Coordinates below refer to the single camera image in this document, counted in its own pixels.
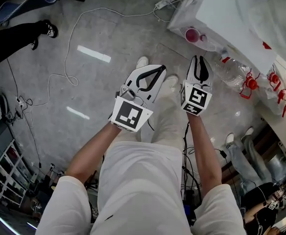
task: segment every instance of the foot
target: foot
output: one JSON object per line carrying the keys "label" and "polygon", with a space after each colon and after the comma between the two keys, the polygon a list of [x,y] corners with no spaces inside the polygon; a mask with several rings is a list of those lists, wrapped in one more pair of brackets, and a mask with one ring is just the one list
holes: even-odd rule
{"label": "foot", "polygon": [[[137,66],[135,69],[138,69],[138,68],[141,68],[141,67],[144,67],[148,65],[148,58],[146,56],[142,56],[139,58],[138,62],[137,62]],[[141,79],[139,81],[139,86],[140,88],[144,88],[146,89],[147,88],[147,82],[146,82],[146,79]]]}
{"label": "foot", "polygon": [[244,140],[244,138],[246,136],[252,135],[253,132],[254,132],[254,128],[253,127],[248,128],[247,131],[245,132],[244,136],[241,138],[241,142]]}
{"label": "foot", "polygon": [[49,170],[50,170],[50,171],[53,171],[53,170],[54,170],[54,168],[55,168],[55,165],[54,165],[54,164],[50,164],[50,166],[49,166]]}
{"label": "foot", "polygon": [[35,39],[33,41],[33,43],[30,44],[32,50],[35,50],[38,45],[39,45],[39,40],[38,39]]}
{"label": "foot", "polygon": [[227,137],[226,137],[226,146],[230,143],[232,143],[235,140],[235,135],[233,133],[230,133]]}
{"label": "foot", "polygon": [[175,91],[175,86],[177,85],[178,81],[179,81],[179,78],[177,75],[168,76],[164,80],[164,82],[163,82],[163,84],[162,84],[162,86],[158,92],[157,98],[169,96],[171,93],[173,93]]}
{"label": "foot", "polygon": [[58,29],[55,25],[51,24],[49,20],[43,20],[44,23],[48,26],[47,35],[51,38],[55,38],[58,35]]}
{"label": "foot", "polygon": [[58,176],[58,177],[62,177],[62,176],[64,176],[64,175],[65,175],[65,173],[64,173],[63,170],[59,170],[59,171],[57,172],[57,176]]}

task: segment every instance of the black pants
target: black pants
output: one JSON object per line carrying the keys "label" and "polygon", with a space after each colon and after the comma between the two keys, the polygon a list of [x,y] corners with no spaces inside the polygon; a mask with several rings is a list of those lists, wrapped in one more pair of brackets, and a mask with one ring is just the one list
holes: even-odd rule
{"label": "black pants", "polygon": [[48,26],[43,21],[24,23],[9,29],[0,30],[0,62],[34,42],[41,34],[48,33]]}

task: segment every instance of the metal rack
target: metal rack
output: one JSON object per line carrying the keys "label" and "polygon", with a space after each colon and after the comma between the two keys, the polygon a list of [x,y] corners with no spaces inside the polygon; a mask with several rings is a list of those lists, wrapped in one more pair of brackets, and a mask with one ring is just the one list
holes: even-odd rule
{"label": "metal rack", "polygon": [[[0,177],[6,178],[5,181],[0,179],[0,185],[2,185],[0,199],[7,199],[20,207],[30,181],[25,176],[26,173],[20,168],[20,166],[25,167],[22,161],[23,155],[17,152],[14,142],[15,139],[10,142],[0,157]],[[13,159],[9,157],[9,154],[14,155],[16,160],[13,161]]]}

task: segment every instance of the chair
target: chair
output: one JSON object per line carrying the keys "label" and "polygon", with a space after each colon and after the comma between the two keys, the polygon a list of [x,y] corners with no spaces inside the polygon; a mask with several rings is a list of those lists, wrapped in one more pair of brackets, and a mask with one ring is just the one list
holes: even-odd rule
{"label": "chair", "polygon": [[4,2],[0,7],[0,24],[30,10],[52,5],[57,0],[25,0],[22,4]]}

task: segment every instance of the power strip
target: power strip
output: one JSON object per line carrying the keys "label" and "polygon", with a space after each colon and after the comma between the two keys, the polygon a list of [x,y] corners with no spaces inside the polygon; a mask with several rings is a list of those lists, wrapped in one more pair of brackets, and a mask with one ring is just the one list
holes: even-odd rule
{"label": "power strip", "polygon": [[161,0],[160,2],[155,4],[155,7],[160,10],[161,8],[171,4],[173,1],[175,0]]}

